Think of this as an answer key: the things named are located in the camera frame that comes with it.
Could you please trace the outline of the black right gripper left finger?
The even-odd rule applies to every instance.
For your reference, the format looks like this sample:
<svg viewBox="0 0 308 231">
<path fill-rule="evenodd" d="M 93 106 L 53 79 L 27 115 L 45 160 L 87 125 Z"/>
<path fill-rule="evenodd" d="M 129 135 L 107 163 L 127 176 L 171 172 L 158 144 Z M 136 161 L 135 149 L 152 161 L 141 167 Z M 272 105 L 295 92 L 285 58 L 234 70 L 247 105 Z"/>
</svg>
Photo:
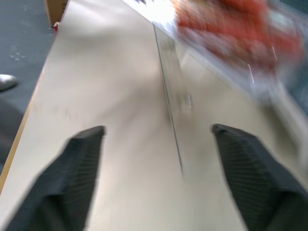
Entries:
<svg viewBox="0 0 308 231">
<path fill-rule="evenodd" d="M 88 216 L 105 126 L 71 137 L 37 177 L 6 226 L 8 231 L 81 231 Z"/>
</svg>

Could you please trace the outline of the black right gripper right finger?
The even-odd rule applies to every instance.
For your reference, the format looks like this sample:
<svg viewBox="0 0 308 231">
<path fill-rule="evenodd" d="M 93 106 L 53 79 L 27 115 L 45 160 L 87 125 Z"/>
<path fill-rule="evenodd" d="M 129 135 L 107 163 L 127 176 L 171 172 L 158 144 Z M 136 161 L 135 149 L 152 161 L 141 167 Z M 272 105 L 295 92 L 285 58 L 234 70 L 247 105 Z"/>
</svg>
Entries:
<svg viewBox="0 0 308 231">
<path fill-rule="evenodd" d="M 254 135 L 222 124 L 212 132 L 225 178 L 250 231 L 306 231 L 308 192 Z"/>
</svg>

